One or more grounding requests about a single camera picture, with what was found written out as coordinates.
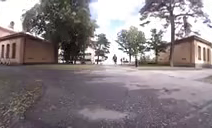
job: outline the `reddish-brown wall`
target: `reddish-brown wall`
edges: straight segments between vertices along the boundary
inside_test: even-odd
[[[24,48],[23,63],[54,63],[54,48],[51,43],[26,39]]]

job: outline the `roof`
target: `roof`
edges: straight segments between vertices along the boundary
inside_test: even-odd
[[[6,32],[9,32],[9,33],[16,33],[16,31],[14,31],[14,30],[12,30],[10,28],[2,27],[2,26],[0,26],[0,30],[6,31]]]
[[[211,42],[209,42],[209,41],[207,41],[207,40],[205,40],[205,39],[203,39],[201,37],[195,36],[195,35],[176,40],[175,41],[175,45],[181,44],[181,43],[187,43],[187,42],[193,41],[193,40],[200,41],[201,43],[204,43],[204,44],[212,47],[212,43]]]
[[[36,36],[33,36],[31,34],[28,34],[28,33],[24,33],[24,32],[18,32],[18,33],[14,33],[14,34],[11,34],[11,35],[0,37],[0,41],[14,39],[14,38],[18,38],[18,37],[26,37],[26,38],[29,38],[29,39],[49,43],[49,41],[47,41],[47,40],[44,40],[40,37],[36,37]]]

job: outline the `tree branch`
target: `tree branch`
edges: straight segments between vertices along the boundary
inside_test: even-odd
[[[193,13],[183,13],[183,14],[178,14],[175,16],[175,18],[178,18],[180,16],[191,16],[191,17],[194,17],[194,14]]]

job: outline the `light patch on pavement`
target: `light patch on pavement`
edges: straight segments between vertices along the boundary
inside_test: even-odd
[[[128,90],[140,90],[147,88],[148,86],[140,85],[139,83],[126,83],[125,87],[128,88]]]
[[[106,110],[103,108],[84,108],[79,111],[83,117],[96,121],[96,120],[119,120],[127,117],[128,113],[121,113],[113,110]]]

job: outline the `tree trunk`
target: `tree trunk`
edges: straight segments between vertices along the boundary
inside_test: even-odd
[[[170,66],[173,67],[173,54],[174,54],[174,43],[175,43],[175,22],[174,22],[174,15],[171,14],[170,21],[171,21],[171,46],[170,46]]]
[[[58,54],[59,54],[59,45],[58,43],[54,43],[54,62],[58,63]]]
[[[99,63],[99,57],[100,57],[100,56],[98,55],[98,56],[97,56],[97,65],[98,65],[98,63]]]
[[[138,67],[137,55],[135,55],[135,66]]]
[[[131,63],[131,61],[132,61],[132,55],[129,54],[129,63]]]
[[[155,62],[158,63],[158,52],[155,52]]]

